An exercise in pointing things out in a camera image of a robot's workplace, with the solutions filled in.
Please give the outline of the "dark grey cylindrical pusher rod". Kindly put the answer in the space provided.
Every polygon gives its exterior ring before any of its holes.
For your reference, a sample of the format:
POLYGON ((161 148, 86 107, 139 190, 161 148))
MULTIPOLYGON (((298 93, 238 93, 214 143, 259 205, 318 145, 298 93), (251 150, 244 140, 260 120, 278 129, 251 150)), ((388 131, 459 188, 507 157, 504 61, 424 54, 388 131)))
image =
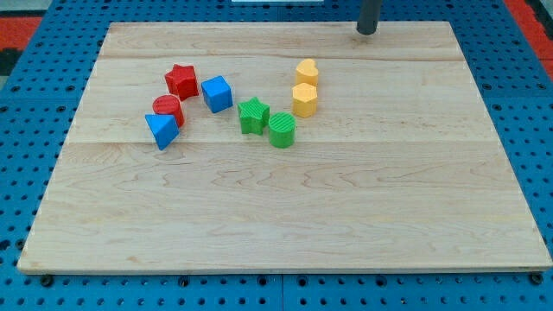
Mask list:
POLYGON ((383 0, 362 0, 356 29, 362 35, 372 35, 378 28, 383 0))

